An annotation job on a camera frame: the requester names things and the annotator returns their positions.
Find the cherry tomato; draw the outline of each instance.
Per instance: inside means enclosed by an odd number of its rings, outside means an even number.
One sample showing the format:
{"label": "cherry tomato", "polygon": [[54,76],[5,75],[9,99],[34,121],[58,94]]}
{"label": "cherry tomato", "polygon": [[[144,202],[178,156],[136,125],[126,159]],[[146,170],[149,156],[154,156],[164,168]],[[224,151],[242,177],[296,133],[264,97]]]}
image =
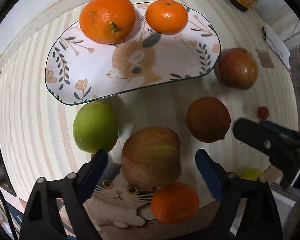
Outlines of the cherry tomato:
{"label": "cherry tomato", "polygon": [[258,118],[261,120],[267,120],[269,117],[269,109],[266,106],[260,106],[258,109]]}

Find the floral plate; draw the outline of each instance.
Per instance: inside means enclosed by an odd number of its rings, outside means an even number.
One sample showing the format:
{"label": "floral plate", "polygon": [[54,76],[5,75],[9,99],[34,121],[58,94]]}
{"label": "floral plate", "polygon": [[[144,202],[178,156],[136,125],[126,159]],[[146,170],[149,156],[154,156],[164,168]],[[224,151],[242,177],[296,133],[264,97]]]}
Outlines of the floral plate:
{"label": "floral plate", "polygon": [[157,33],[147,24],[150,3],[134,4],[137,20],[121,43],[102,45],[72,24],[53,44],[46,63],[49,92],[77,105],[151,85],[207,75],[221,45],[209,21],[186,7],[189,20],[178,34]]}

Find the table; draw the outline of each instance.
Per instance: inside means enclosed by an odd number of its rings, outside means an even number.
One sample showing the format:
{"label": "table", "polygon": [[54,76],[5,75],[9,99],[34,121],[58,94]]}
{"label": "table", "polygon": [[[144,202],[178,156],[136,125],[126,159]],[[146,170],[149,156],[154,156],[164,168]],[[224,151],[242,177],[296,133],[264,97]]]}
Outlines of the table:
{"label": "table", "polygon": [[[131,0],[133,3],[154,0]],[[213,72],[203,78],[164,84],[127,92],[104,99],[118,118],[120,136],[111,159],[120,162],[125,140],[134,132],[149,126],[166,126],[181,138],[182,175],[179,181],[197,189],[200,206],[214,200],[199,172],[194,168],[196,150],[204,148],[226,171],[240,173],[246,168],[265,170],[268,158],[234,139],[231,129],[226,138],[212,144],[202,143],[191,136],[185,114],[190,104],[204,96],[220,99],[228,108],[231,126],[240,117],[258,121],[259,106],[270,110],[269,120],[288,128],[298,129],[298,115],[290,75],[276,54],[265,43],[262,19],[254,10],[242,13],[229,0],[177,0],[211,22],[221,41],[222,49],[244,47],[255,58],[259,76],[247,91],[220,85]],[[35,180],[60,179],[76,172],[90,160],[90,154],[80,151],[72,136],[76,113],[82,107],[65,106],[47,91],[44,82],[46,58],[54,41],[79,18],[83,5],[68,11],[48,23],[22,44],[6,61],[0,76],[0,146],[11,183],[18,196],[27,200]],[[255,52],[269,52],[274,68],[263,68]],[[210,223],[217,202],[200,209],[194,220],[184,226],[162,224],[126,230],[129,239],[166,239],[198,230]],[[128,239],[119,228],[105,227],[105,239]]]}

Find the screw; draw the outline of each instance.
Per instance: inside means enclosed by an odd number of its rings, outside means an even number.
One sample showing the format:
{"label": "screw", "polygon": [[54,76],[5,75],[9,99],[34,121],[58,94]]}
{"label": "screw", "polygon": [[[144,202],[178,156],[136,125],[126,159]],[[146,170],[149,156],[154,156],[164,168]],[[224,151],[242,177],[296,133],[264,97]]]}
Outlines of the screw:
{"label": "screw", "polygon": [[44,182],[44,180],[45,180],[44,177],[40,177],[39,179],[37,179],[37,182],[38,182],[38,183],[42,183],[42,182]]}
{"label": "screw", "polygon": [[267,179],[265,177],[259,177],[259,181],[262,183],[266,183]]}
{"label": "screw", "polygon": [[75,176],[77,176],[77,174],[76,174],[75,172],[71,172],[71,173],[69,173],[69,174],[67,175],[67,178],[68,178],[68,179],[74,179]]}
{"label": "screw", "polygon": [[271,149],[271,142],[270,142],[269,140],[266,140],[266,141],[265,141],[265,148],[266,148],[267,150],[270,150],[270,149]]}
{"label": "screw", "polygon": [[234,172],[228,172],[228,178],[235,179],[237,178],[237,174],[235,174]]}

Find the cable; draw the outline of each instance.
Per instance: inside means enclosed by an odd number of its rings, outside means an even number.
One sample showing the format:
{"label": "cable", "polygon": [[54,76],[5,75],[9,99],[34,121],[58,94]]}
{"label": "cable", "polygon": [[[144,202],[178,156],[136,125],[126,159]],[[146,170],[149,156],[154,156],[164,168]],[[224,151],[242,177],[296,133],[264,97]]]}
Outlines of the cable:
{"label": "cable", "polygon": [[0,200],[1,200],[1,203],[3,205],[3,209],[4,209],[5,213],[6,213],[7,220],[8,220],[10,229],[11,229],[12,236],[13,236],[14,240],[19,240],[18,239],[18,235],[16,233],[16,230],[14,228],[13,222],[12,222],[12,218],[11,218],[11,215],[10,215],[10,211],[8,209],[8,205],[7,205],[7,203],[6,203],[6,201],[5,201],[4,197],[3,197],[3,194],[1,192],[1,190],[0,190]]}

